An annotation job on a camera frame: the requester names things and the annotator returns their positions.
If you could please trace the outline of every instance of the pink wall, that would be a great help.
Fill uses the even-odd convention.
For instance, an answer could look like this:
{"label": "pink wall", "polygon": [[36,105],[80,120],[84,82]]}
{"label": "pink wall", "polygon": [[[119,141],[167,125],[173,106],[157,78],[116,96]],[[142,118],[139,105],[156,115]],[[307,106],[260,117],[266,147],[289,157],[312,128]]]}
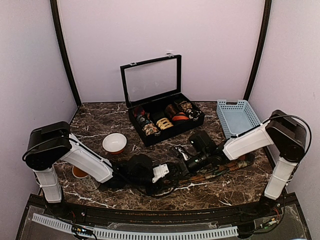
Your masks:
{"label": "pink wall", "polygon": [[310,124],[310,152],[287,189],[296,192],[312,238],[320,239],[320,2],[273,1],[272,5],[250,103],[261,120],[281,109]]}
{"label": "pink wall", "polygon": [[2,1],[0,33],[0,238],[15,239],[29,194],[39,189],[21,159],[30,132],[70,121],[76,104],[50,1]]}
{"label": "pink wall", "polygon": [[263,0],[59,1],[84,102],[124,101],[120,66],[182,55],[191,100],[241,99],[257,48]]}

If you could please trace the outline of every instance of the black watch box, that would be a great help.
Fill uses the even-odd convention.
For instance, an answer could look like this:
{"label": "black watch box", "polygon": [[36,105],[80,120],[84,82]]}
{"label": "black watch box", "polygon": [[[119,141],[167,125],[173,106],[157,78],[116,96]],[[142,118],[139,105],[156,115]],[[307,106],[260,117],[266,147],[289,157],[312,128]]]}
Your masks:
{"label": "black watch box", "polygon": [[[146,147],[204,124],[205,114],[181,93],[181,55],[133,62],[121,66],[120,70],[129,119]],[[192,109],[199,111],[199,116],[162,130],[153,121],[158,130],[154,134],[146,135],[134,115],[137,106],[152,116],[164,112],[168,105],[181,101],[191,103]]]}

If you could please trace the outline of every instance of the white bowl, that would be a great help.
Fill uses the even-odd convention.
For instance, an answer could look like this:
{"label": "white bowl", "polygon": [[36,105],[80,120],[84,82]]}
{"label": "white bowl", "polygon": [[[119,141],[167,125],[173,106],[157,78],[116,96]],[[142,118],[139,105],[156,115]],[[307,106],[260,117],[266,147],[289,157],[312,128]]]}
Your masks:
{"label": "white bowl", "polygon": [[120,154],[125,149],[127,138],[121,133],[112,133],[102,142],[103,148],[111,154]]}

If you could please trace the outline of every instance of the basket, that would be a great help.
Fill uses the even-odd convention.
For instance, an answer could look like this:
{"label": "basket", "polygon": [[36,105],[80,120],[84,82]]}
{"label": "basket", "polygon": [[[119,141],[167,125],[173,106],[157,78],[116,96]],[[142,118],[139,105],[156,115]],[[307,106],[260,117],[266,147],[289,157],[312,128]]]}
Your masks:
{"label": "basket", "polygon": [[238,100],[237,103],[218,100],[216,113],[227,139],[260,124],[257,115],[246,100]]}

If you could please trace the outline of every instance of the wire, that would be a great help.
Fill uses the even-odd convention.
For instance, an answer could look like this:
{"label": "wire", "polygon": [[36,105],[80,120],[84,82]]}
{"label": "wire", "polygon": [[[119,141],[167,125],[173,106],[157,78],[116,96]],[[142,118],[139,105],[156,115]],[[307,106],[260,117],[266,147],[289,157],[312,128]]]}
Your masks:
{"label": "wire", "polygon": [[280,219],[280,214],[279,214],[278,209],[276,209],[276,208],[274,207],[273,210],[276,212],[276,217],[277,217],[278,219]]}
{"label": "wire", "polygon": [[258,230],[261,230],[263,229],[261,226],[259,227],[256,227],[255,229],[251,230],[251,231],[245,231],[245,232],[241,232],[239,231],[238,233],[241,234],[241,235],[257,235],[257,234],[267,234],[267,233],[270,233],[271,231],[275,230],[279,225],[280,223],[282,222],[282,220],[284,219],[285,217],[285,212],[286,212],[286,196],[285,196],[285,191],[282,191],[282,197],[283,197],[283,210],[282,210],[282,217],[281,219],[278,221],[278,223],[273,227],[271,228],[270,230],[268,231],[263,231],[263,232],[256,232]]}
{"label": "wire", "polygon": [[306,148],[305,152],[304,152],[304,155],[302,158],[305,157],[305,155],[308,153],[309,149],[310,149],[310,146],[311,146],[311,141],[312,141],[312,132],[311,132],[311,128],[309,126],[309,124],[303,120],[301,117],[299,116],[295,116],[295,115],[279,115],[279,116],[272,116],[272,117],[269,117],[267,120],[265,120],[262,124],[265,124],[266,122],[270,121],[270,120],[273,120],[273,119],[279,119],[279,118],[293,118],[293,119],[298,119],[300,120],[301,122],[303,122],[305,124],[305,126],[308,128],[308,131],[309,131],[309,143],[308,143],[308,147]]}
{"label": "wire", "polygon": [[257,216],[258,213],[249,213],[249,212],[245,212],[245,211],[237,211],[236,212],[237,214],[245,214],[245,215],[248,215],[248,216]]}
{"label": "wire", "polygon": [[[72,213],[72,215],[73,215],[73,221],[72,221],[72,222],[68,222],[68,221],[66,221],[66,220],[64,220],[64,219],[56,216],[56,215],[50,210],[50,208],[49,208],[47,205],[45,205],[45,207],[46,207],[46,209],[50,212],[50,214],[51,214],[55,219],[57,219],[57,220],[65,223],[65,224],[69,224],[69,225],[71,225],[71,226],[73,226],[73,227],[79,228],[79,229],[85,229],[86,231],[89,230],[89,229],[87,229],[87,228],[85,228],[85,227],[83,227],[83,226],[80,226],[80,225],[78,225],[78,224],[75,224],[75,223],[76,223],[76,215],[75,215],[75,213],[74,213],[73,211],[71,211],[71,213]],[[92,235],[96,240],[98,240],[98,239],[97,239],[97,236],[94,234],[94,232],[93,232],[92,230],[89,230],[89,231],[91,231],[91,232],[92,232],[91,235]],[[77,239],[81,239],[81,240],[88,239],[88,237],[82,237],[82,236],[78,235],[77,232],[73,232],[73,231],[72,231],[72,233],[73,233],[72,235],[76,235],[76,236],[77,236],[77,237],[76,237]]]}
{"label": "wire", "polygon": [[[25,161],[26,161],[26,156],[27,156],[31,151],[33,151],[34,149],[38,148],[39,146],[41,146],[41,145],[43,145],[43,144],[46,144],[46,143],[49,143],[49,142],[51,142],[51,141],[55,141],[55,140],[61,139],[61,138],[67,139],[67,140],[70,140],[70,141],[76,143],[77,145],[81,146],[82,148],[84,148],[85,150],[87,150],[89,153],[91,153],[92,155],[94,155],[95,157],[97,157],[98,159],[102,160],[102,158],[101,158],[99,155],[97,155],[95,152],[93,152],[92,150],[90,150],[90,149],[87,148],[86,146],[82,145],[82,144],[81,144],[80,142],[78,142],[77,140],[75,140],[75,139],[73,139],[73,138],[71,138],[71,137],[68,137],[68,136],[63,136],[63,135],[62,135],[62,136],[56,136],[56,137],[50,138],[50,139],[48,139],[48,140],[46,140],[46,141],[43,141],[43,142],[40,142],[39,144],[34,145],[33,147],[31,147],[30,149],[28,149],[28,150],[23,154],[22,160],[25,162]],[[112,165],[110,165],[109,163],[107,163],[107,162],[105,162],[105,161],[103,161],[103,163],[104,163],[105,165],[107,165],[110,169],[112,169],[113,172],[114,172],[115,174],[117,174],[118,176],[120,176],[125,182],[127,182],[127,183],[130,184],[132,187],[134,187],[135,189],[137,189],[138,192],[140,192],[141,194],[143,194],[143,195],[145,195],[145,196],[152,197],[152,198],[156,198],[156,199],[163,198],[163,197],[166,197],[166,196],[172,194],[172,193],[175,191],[175,189],[178,187],[179,180],[180,180],[179,168],[177,167],[177,165],[176,165],[175,163],[172,163],[172,164],[174,164],[175,168],[177,169],[177,171],[178,171],[178,173],[179,173],[179,174],[178,174],[178,180],[176,181],[175,185],[171,187],[172,190],[169,191],[169,192],[167,192],[167,193],[164,193],[164,194],[162,194],[162,195],[150,195],[150,194],[147,194],[146,192],[142,191],[138,186],[136,186],[136,184],[134,184],[132,181],[130,181],[128,178],[126,178],[124,175],[122,175],[120,172],[118,172],[118,170],[115,169]]]}

